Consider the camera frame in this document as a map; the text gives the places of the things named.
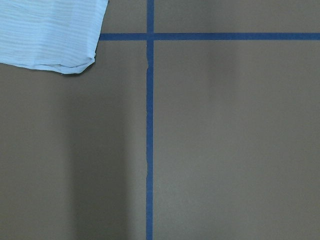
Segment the light blue striped shirt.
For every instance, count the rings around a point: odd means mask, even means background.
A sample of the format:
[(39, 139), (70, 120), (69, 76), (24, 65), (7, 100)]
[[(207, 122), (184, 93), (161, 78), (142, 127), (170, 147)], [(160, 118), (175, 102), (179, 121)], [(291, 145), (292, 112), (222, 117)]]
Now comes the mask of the light blue striped shirt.
[(0, 62), (80, 74), (96, 60), (107, 0), (2, 0)]

